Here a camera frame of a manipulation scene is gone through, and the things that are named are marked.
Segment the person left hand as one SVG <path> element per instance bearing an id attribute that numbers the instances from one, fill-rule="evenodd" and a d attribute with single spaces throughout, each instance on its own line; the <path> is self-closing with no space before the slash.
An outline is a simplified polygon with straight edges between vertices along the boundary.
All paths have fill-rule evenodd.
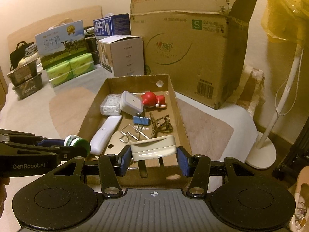
<path id="1" fill-rule="evenodd" d="M 4 202 L 7 198 L 6 186 L 9 185 L 10 178 L 5 177 L 0 179 L 0 217 L 3 215 Z"/>

